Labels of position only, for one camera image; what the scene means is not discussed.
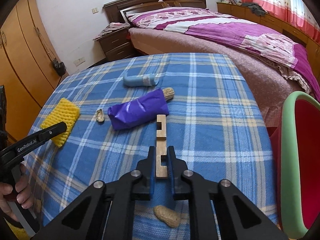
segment pillow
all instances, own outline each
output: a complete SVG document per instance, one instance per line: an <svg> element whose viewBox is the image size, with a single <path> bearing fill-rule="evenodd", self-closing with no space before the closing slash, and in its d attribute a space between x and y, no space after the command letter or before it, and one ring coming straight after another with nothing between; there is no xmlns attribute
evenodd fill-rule
<svg viewBox="0 0 320 240"><path fill-rule="evenodd" d="M193 8L193 7L167 7L158 10L127 14L128 20L140 28L153 28L153 25L161 24L160 21L170 19L181 19L190 17L205 17L205 16L221 15L218 12L213 12L208 9Z"/></svg>

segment light blue plastic object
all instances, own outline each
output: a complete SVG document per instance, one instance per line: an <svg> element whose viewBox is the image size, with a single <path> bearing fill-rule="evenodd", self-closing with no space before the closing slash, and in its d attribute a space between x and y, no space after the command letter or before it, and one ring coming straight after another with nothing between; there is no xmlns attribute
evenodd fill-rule
<svg viewBox="0 0 320 240"><path fill-rule="evenodd" d="M159 79L156 79L156 74L146 74L143 76L127 76L127 72L124 73L123 83L128 87L153 87L156 86Z"/></svg>

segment nightstand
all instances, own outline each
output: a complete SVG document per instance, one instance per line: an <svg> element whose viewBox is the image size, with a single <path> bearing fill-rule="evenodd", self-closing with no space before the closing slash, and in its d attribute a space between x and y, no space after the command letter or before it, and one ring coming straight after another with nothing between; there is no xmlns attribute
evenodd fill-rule
<svg viewBox="0 0 320 240"><path fill-rule="evenodd" d="M127 40L128 30L116 30L97 39L109 62L138 56L130 40Z"/></svg>

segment wooden headboard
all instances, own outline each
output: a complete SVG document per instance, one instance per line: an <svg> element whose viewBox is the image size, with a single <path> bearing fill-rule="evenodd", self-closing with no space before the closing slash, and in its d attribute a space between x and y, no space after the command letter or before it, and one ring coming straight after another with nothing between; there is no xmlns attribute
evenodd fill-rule
<svg viewBox="0 0 320 240"><path fill-rule="evenodd" d="M144 7L143 11L150 11L154 9L163 8L161 3L157 5L159 0L117 0L111 3L107 3L103 6L105 9L109 22L126 22L124 11L127 8L138 8ZM195 8L206 8L205 0L163 0L166 5L169 6L185 6L185 7L195 7Z"/></svg>

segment purple wrapper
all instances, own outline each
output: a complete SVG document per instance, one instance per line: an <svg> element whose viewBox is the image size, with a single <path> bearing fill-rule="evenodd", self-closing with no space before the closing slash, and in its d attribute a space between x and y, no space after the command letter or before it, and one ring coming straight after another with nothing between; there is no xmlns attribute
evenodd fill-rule
<svg viewBox="0 0 320 240"><path fill-rule="evenodd" d="M122 130L156 119L157 114L169 114L161 89L140 98L109 107L108 115L114 130Z"/></svg>

